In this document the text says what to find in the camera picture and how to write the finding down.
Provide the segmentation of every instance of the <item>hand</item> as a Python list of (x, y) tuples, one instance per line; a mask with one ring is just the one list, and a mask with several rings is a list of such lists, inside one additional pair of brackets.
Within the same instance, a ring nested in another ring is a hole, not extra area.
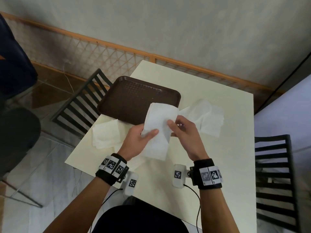
[(154, 129), (149, 132), (145, 137), (141, 137), (140, 133), (144, 129), (144, 125), (136, 125), (131, 127), (128, 131), (126, 138), (118, 151), (118, 154), (121, 155), (126, 161), (131, 160), (131, 158), (138, 156), (142, 150), (147, 145), (148, 141), (154, 138), (159, 130)]
[[(181, 123), (183, 127), (179, 128), (176, 123)], [(173, 131), (172, 136), (178, 137), (181, 145), (187, 151), (189, 158), (192, 161), (208, 159), (209, 157), (195, 124), (181, 115), (177, 116), (176, 123), (172, 120), (167, 121), (167, 125)]]

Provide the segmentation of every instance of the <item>person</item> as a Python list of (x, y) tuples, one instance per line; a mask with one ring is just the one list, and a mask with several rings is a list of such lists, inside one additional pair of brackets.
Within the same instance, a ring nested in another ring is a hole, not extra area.
[[(196, 126), (183, 116), (167, 122), (192, 161), (209, 159)], [(118, 154), (126, 161), (142, 152), (150, 139), (159, 132), (152, 130), (141, 137), (144, 125), (133, 126)], [(67, 208), (48, 226), (44, 233), (86, 233), (90, 229), (110, 185), (95, 177)], [(203, 232), (238, 233), (238, 227), (226, 204), (221, 189), (200, 189)], [(106, 211), (96, 223), (93, 233), (99, 232), (188, 232), (180, 219), (143, 201), (121, 205)]]

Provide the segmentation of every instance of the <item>person's left forearm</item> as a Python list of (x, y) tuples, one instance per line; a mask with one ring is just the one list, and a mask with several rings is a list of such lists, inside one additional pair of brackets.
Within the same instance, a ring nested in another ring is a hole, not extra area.
[(44, 233), (86, 233), (110, 188), (95, 177), (68, 207), (49, 225)]

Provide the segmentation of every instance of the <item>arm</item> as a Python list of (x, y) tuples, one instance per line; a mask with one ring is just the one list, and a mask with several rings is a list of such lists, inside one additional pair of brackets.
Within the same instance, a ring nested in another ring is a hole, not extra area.
[[(183, 116), (177, 116), (176, 122), (185, 129), (179, 129), (172, 120), (167, 123), (189, 158), (192, 161), (209, 159), (195, 124)], [(200, 199), (203, 232), (239, 233), (221, 189), (200, 190)]]
[[(158, 133), (158, 130), (155, 129), (142, 138), (140, 133), (143, 129), (144, 125), (141, 124), (133, 126), (129, 130), (118, 152), (126, 161), (140, 154), (148, 141)], [(109, 188), (110, 185), (95, 177), (54, 219), (44, 233), (86, 233), (91, 227)]]

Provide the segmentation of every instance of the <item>person's left hand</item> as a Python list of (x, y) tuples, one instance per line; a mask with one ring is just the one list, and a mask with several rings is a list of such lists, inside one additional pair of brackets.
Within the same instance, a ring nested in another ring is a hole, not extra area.
[(154, 138), (159, 130), (154, 129), (149, 132), (145, 137), (141, 137), (140, 133), (144, 129), (144, 124), (136, 125), (131, 127), (126, 135), (126, 138), (118, 151), (118, 154), (121, 155), (126, 161), (129, 161), (131, 158), (138, 156), (142, 150), (147, 145), (148, 141)]

